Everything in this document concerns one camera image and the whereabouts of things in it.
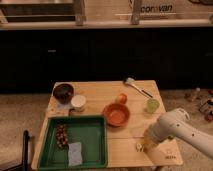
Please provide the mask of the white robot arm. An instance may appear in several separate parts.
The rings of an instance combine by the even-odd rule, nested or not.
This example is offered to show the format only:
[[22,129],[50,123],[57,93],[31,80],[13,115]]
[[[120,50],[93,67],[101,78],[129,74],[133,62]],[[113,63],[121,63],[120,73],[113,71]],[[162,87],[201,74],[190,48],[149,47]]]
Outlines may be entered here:
[[177,137],[213,159],[213,136],[189,125],[189,119],[183,108],[161,114],[144,132],[144,150],[150,151],[170,137]]

